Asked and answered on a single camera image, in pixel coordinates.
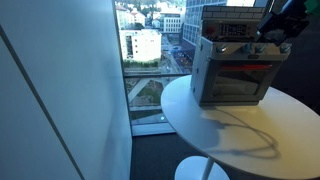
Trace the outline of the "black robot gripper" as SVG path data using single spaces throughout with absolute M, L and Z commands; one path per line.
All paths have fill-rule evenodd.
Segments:
M 279 13 L 269 11 L 257 25 L 256 42 L 280 46 L 296 38 L 308 25 L 307 0 L 288 0 Z

